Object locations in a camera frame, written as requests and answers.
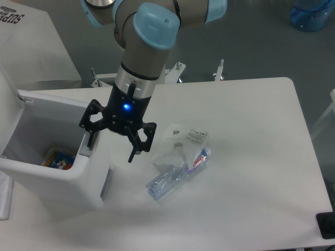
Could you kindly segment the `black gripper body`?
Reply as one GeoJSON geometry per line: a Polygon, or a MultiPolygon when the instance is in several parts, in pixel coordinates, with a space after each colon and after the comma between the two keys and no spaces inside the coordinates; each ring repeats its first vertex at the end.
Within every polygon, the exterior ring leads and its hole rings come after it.
{"type": "Polygon", "coordinates": [[[109,130],[121,135],[127,135],[131,131],[135,135],[142,128],[150,98],[136,97],[135,90],[134,83],[129,85],[126,93],[113,85],[107,106],[103,110],[103,118],[109,130]]]}

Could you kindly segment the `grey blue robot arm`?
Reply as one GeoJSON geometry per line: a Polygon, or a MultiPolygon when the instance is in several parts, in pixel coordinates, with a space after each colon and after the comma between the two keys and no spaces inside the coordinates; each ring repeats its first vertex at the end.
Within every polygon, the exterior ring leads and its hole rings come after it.
{"type": "Polygon", "coordinates": [[[114,23],[124,55],[107,105],[92,100],[80,127],[90,135],[104,129],[126,136],[132,155],[150,151],[157,125],[143,116],[180,29],[222,18],[227,1],[82,1],[95,26],[114,23]]]}

